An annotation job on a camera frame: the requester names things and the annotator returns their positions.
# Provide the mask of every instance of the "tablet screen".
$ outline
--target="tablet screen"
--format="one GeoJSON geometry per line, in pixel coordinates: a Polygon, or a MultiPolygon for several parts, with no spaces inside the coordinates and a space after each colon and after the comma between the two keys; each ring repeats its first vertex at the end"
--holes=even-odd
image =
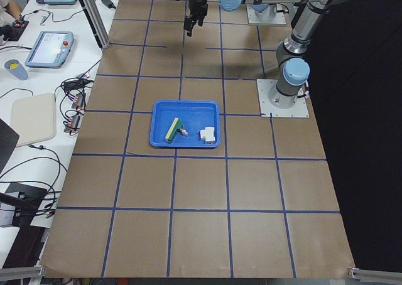
{"type": "Polygon", "coordinates": [[[65,33],[45,33],[36,47],[35,54],[30,62],[32,63],[53,63],[61,52],[63,41],[66,40],[65,33]]]}

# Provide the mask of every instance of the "person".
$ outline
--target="person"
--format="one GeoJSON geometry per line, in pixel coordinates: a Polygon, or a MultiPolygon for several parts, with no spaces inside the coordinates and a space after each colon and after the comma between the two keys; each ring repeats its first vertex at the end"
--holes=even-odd
{"type": "Polygon", "coordinates": [[[0,26],[12,25],[22,12],[15,0],[0,0],[0,26]]]}

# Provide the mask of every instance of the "black wall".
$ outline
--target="black wall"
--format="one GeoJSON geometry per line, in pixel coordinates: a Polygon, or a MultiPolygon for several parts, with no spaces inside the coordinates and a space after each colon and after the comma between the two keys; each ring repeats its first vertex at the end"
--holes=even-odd
{"type": "Polygon", "coordinates": [[[356,267],[402,272],[402,4],[351,0],[305,59],[356,267]]]}

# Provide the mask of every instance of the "tiled table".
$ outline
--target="tiled table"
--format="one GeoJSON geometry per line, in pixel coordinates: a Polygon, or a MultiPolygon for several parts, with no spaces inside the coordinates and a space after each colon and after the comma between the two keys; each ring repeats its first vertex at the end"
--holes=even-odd
{"type": "Polygon", "coordinates": [[[120,0],[41,263],[57,277],[345,277],[353,258],[311,104],[259,116],[290,28],[211,0],[120,0]],[[220,105],[216,149],[149,142],[160,99],[220,105]]]}

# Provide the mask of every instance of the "green and yellow object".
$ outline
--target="green and yellow object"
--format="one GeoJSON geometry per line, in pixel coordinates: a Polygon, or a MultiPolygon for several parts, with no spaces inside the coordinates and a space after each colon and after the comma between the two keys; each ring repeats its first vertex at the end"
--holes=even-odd
{"type": "Polygon", "coordinates": [[[187,131],[183,128],[183,123],[178,117],[176,117],[171,123],[169,131],[165,135],[165,141],[171,143],[178,133],[181,133],[184,136],[188,135],[187,131]]]}

